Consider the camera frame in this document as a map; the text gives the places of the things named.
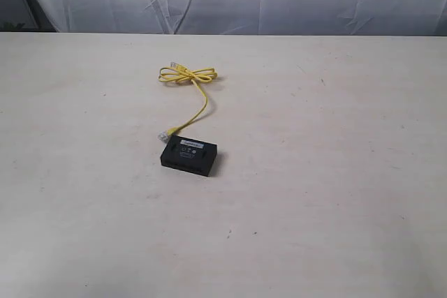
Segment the dark stand pole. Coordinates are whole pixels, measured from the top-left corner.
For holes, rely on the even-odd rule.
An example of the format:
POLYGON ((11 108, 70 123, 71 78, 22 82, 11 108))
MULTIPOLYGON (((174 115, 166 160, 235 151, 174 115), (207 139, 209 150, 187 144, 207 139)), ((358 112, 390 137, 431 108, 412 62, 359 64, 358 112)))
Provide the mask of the dark stand pole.
POLYGON ((29 31, 42 31, 47 33, 56 32, 56 29, 49 21, 37 0, 24 0, 24 2, 26 3, 30 16, 34 22, 34 28, 29 29, 29 31))

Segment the black network switch box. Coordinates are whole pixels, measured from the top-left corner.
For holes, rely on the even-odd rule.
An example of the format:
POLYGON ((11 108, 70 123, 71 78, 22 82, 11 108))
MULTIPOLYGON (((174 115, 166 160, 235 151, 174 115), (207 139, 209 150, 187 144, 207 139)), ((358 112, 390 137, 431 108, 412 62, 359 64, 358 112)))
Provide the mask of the black network switch box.
POLYGON ((164 167, 208 177, 216 157, 216 144, 173 135, 160 159, 164 167))

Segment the green plant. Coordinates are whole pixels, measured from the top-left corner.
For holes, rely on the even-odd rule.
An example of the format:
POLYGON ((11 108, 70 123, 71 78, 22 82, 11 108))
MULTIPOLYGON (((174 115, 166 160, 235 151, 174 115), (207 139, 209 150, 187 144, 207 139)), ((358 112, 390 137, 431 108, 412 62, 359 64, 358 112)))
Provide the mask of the green plant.
POLYGON ((12 31, 23 31, 25 23, 13 23, 13 22, 2 22, 0 24, 0 31, 12 32, 12 31))

